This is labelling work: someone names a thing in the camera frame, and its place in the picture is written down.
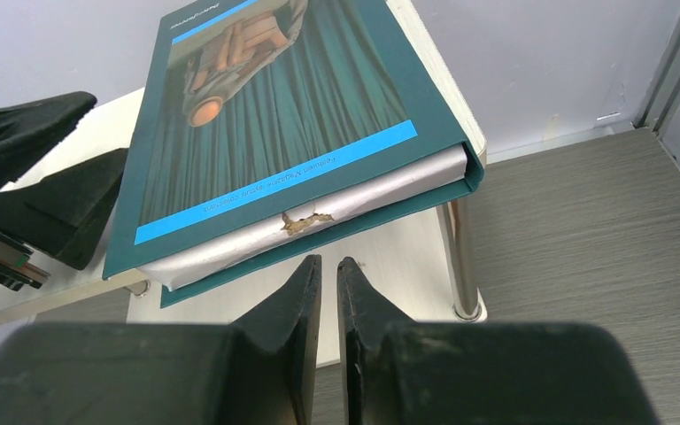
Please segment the cover illustration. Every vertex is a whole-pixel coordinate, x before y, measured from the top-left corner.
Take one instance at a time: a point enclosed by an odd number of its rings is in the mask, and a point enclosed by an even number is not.
[[[161,20],[104,276],[466,141],[383,0],[195,2]]]

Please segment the gray floor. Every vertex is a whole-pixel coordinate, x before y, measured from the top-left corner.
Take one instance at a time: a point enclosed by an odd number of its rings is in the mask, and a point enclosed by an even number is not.
[[[680,173],[646,130],[488,167],[472,202],[492,321],[584,321],[616,335],[666,423],[680,423]],[[123,321],[113,292],[39,320]],[[314,423],[341,424],[339,367]]]

